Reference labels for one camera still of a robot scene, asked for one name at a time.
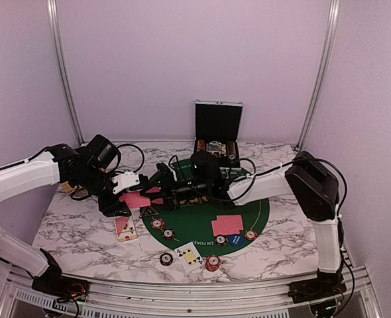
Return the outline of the red playing card deck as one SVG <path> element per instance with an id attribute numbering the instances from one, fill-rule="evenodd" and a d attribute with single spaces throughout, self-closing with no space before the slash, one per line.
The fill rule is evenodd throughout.
<path id="1" fill-rule="evenodd" d="M 151 205 L 148 197 L 141 196 L 139 192 L 124 193 L 119 201 L 125 204 L 125 210 L 139 209 L 141 207 L 149 207 Z"/>

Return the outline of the red card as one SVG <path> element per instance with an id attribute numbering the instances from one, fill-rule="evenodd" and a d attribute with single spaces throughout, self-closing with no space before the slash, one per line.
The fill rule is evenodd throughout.
<path id="1" fill-rule="evenodd" d="M 233 229 L 243 230 L 243 218 L 241 215 L 218 215 L 216 227 L 220 230 Z"/>
<path id="2" fill-rule="evenodd" d="M 161 199 L 161 198 L 158 198 L 158 199 L 153 199 L 151 201 L 151 205 L 163 205 L 164 204 L 164 200 Z"/>
<path id="3" fill-rule="evenodd" d="M 149 189 L 146 191 L 147 193 L 159 193 L 160 188 L 159 187 L 153 187 L 152 189 Z"/>
<path id="4" fill-rule="evenodd" d="M 217 235 L 227 236 L 227 235 L 235 235 L 235 234 L 240 233 L 240 230 L 233 230 L 233 229 L 220 230 L 220 229 L 218 229 L 216 227 L 216 220 L 211 222 L 211 226 L 212 226 L 212 230 L 213 230 L 213 236 L 215 236 L 215 237 Z"/>

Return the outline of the triangular black red dealer button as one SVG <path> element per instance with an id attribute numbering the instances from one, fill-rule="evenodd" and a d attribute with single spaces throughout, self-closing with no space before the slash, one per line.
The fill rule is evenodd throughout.
<path id="1" fill-rule="evenodd" d="M 151 206 L 140 208 L 140 218 L 141 219 L 144 219 L 146 217 L 154 217 L 157 215 L 158 215 L 158 212 Z"/>

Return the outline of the red 5 chips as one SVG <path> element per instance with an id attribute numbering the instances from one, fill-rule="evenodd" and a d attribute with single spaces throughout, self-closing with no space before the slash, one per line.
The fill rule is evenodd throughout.
<path id="1" fill-rule="evenodd" d="M 256 231 L 254 230 L 247 230 L 245 232 L 245 238 L 249 241 L 253 241 L 255 240 L 256 238 L 258 237 L 258 234 Z"/>
<path id="2" fill-rule="evenodd" d="M 161 230 L 165 227 L 165 222 L 163 219 L 160 219 L 160 218 L 153 219 L 151 221 L 151 227 L 156 230 Z"/>

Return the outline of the black 100 chips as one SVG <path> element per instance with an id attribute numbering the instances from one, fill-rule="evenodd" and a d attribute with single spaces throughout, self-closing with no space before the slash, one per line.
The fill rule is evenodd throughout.
<path id="1" fill-rule="evenodd" d="M 225 246 L 228 243 L 227 237 L 223 235 L 217 235 L 214 239 L 214 243 L 217 246 Z"/>
<path id="2" fill-rule="evenodd" d="M 175 232 L 173 229 L 164 229 L 162 232 L 162 237 L 165 240 L 172 240 L 175 237 Z"/>

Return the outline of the black red 100 chip stack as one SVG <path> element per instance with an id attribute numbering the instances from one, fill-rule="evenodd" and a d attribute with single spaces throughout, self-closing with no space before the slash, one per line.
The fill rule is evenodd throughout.
<path id="1" fill-rule="evenodd" d="M 159 261 L 163 266 L 169 266 L 173 263 L 173 256 L 169 252 L 165 252 L 160 255 Z"/>

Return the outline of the four of clubs card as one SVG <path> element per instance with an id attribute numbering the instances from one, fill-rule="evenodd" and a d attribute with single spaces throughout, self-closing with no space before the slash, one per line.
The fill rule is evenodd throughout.
<path id="1" fill-rule="evenodd" d="M 190 272 L 204 265 L 204 260 L 193 242 L 188 242 L 174 249 L 178 260 L 186 272 Z"/>

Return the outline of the blue small blind button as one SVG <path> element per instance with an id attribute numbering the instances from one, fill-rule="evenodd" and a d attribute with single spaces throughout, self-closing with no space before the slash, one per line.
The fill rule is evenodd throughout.
<path id="1" fill-rule="evenodd" d="M 231 246 L 240 247 L 244 243 L 244 237 L 242 235 L 229 235 L 228 242 Z"/>

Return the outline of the red yellow 5 chip stack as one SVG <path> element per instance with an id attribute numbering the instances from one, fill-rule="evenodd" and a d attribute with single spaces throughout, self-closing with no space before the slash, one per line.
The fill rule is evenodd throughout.
<path id="1" fill-rule="evenodd" d="M 221 265 L 221 259 L 217 255 L 211 255 L 206 258 L 205 268 L 208 271 L 214 272 L 219 269 L 220 265 Z"/>

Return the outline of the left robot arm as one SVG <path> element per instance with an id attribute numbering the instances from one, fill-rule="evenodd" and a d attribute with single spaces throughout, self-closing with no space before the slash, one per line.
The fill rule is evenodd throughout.
<path id="1" fill-rule="evenodd" d="M 137 189 L 142 176 L 136 171 L 108 170 L 121 153 L 110 140 L 96 135 L 87 145 L 72 148 L 60 143 L 46 146 L 35 155 L 0 167 L 0 205 L 40 188 L 67 183 L 97 199 L 106 217 L 128 216 L 130 209 L 120 197 Z M 0 260 L 19 267 L 32 278 L 32 288 L 60 299 L 74 299 L 84 280 L 63 275 L 54 257 L 7 233 L 0 227 Z"/>

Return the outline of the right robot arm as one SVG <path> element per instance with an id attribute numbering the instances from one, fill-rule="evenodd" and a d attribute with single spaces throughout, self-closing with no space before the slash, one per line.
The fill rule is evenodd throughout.
<path id="1" fill-rule="evenodd" d="M 182 201 L 197 197 L 206 197 L 217 208 L 232 209 L 292 194 L 313 225 L 319 261 L 316 278 L 292 282 L 288 295 L 294 303 L 301 303 L 346 291 L 341 273 L 344 231 L 339 216 L 346 196 L 339 195 L 338 179 L 328 170 L 330 162 L 300 152 L 281 166 L 236 178 L 225 178 L 218 159 L 206 151 L 192 154 L 190 162 L 190 180 L 179 167 L 157 164 L 157 173 L 149 179 L 144 193 L 162 199 L 164 207 L 172 211 L 180 208 Z"/>

